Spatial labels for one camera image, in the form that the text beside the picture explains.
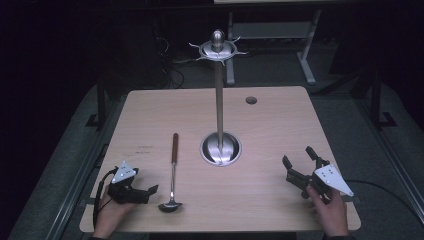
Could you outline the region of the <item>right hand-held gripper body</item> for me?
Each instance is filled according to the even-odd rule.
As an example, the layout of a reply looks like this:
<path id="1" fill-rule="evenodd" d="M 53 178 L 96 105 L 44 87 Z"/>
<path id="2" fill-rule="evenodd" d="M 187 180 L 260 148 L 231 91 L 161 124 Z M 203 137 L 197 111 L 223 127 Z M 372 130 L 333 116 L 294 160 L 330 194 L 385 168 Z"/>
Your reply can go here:
<path id="1" fill-rule="evenodd" d="M 299 188 L 304 199 L 309 198 L 307 186 L 313 187 L 325 199 L 327 199 L 326 195 L 331 189 L 338 190 L 350 197 L 354 196 L 353 191 L 332 164 L 314 170 L 311 175 L 304 175 L 294 170 L 290 163 L 286 164 L 285 167 L 287 169 L 286 181 Z"/>

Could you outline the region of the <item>person's left hand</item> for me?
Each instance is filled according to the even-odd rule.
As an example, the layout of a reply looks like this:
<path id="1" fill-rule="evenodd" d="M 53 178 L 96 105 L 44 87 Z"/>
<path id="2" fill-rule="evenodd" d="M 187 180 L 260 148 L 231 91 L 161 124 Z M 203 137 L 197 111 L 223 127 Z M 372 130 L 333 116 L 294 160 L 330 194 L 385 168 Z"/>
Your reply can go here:
<path id="1" fill-rule="evenodd" d="M 107 240 L 110 238 L 124 218 L 137 207 L 137 204 L 119 204 L 105 190 L 99 207 L 96 225 L 90 240 Z"/>

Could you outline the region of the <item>black metal stand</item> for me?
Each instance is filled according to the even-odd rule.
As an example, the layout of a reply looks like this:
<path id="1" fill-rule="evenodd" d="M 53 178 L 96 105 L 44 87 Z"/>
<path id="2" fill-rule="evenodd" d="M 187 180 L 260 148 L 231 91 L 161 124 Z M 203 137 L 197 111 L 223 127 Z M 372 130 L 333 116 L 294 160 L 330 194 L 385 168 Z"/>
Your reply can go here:
<path id="1" fill-rule="evenodd" d="M 397 123 L 389 112 L 381 111 L 382 82 L 374 68 L 361 68 L 357 72 L 357 81 L 350 91 L 355 99 L 364 100 L 369 95 L 369 117 L 375 128 L 397 127 Z"/>
<path id="2" fill-rule="evenodd" d="M 95 127 L 97 131 L 100 131 L 106 121 L 106 88 L 104 81 L 99 79 L 96 84 L 97 90 L 97 113 L 91 114 L 86 127 Z"/>

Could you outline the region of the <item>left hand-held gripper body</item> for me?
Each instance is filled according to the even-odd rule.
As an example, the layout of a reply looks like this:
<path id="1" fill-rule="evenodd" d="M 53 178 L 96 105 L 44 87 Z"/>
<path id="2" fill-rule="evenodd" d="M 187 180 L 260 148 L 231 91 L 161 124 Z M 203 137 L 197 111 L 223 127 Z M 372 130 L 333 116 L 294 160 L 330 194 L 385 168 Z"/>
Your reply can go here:
<path id="1" fill-rule="evenodd" d="M 132 187 L 138 169 L 123 161 L 117 168 L 108 188 L 108 195 L 117 203 L 147 204 L 150 193 Z"/>

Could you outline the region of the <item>metal ladle with wooden handle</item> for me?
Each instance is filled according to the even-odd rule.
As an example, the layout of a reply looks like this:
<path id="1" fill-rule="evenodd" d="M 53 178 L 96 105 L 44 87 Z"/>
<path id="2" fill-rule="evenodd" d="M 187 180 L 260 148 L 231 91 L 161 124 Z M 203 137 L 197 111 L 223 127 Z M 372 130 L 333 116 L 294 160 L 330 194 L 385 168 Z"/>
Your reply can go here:
<path id="1" fill-rule="evenodd" d="M 175 178 L 176 178 L 176 165 L 178 161 L 178 144 L 179 134 L 174 133 L 172 139 L 172 153 L 171 153 L 171 184 L 170 184 L 170 199 L 167 203 L 160 204 L 158 209 L 165 213 L 176 211 L 181 203 L 175 200 Z"/>

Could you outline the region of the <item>metal utensil rack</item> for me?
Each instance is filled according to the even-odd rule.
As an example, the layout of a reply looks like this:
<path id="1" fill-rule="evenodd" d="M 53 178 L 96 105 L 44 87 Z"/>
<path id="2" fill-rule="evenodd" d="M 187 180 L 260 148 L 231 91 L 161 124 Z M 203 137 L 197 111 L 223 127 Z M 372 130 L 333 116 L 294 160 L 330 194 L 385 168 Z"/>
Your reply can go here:
<path id="1" fill-rule="evenodd" d="M 199 60 L 214 63 L 215 103 L 217 130 L 206 136 L 200 144 L 202 158 L 209 164 L 225 167 L 235 163 L 241 156 L 240 140 L 224 131 L 224 70 L 226 61 L 239 54 L 235 40 L 227 40 L 222 30 L 215 30 L 210 40 L 195 46 L 199 52 Z"/>

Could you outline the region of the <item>person's right hand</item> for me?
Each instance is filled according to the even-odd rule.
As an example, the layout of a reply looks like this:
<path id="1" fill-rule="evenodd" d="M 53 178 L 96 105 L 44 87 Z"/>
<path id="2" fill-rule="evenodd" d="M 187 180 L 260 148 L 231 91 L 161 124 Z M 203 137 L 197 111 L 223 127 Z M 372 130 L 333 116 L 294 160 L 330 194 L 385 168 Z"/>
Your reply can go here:
<path id="1" fill-rule="evenodd" d="M 312 212 L 326 236 L 329 238 L 348 236 L 347 205 L 340 192 L 332 189 L 329 193 L 330 201 L 325 204 L 312 186 L 308 186 L 306 190 L 312 200 Z"/>

